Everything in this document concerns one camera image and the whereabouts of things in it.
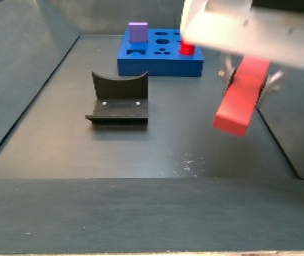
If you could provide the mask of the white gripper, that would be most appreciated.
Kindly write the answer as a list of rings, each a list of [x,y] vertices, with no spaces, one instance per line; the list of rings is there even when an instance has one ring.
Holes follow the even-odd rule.
[[[252,0],[186,0],[182,37],[190,44],[252,55],[304,69],[304,14],[252,6]],[[220,56],[219,77],[226,87],[235,74],[232,56]],[[256,106],[281,90],[286,70],[266,79]]]

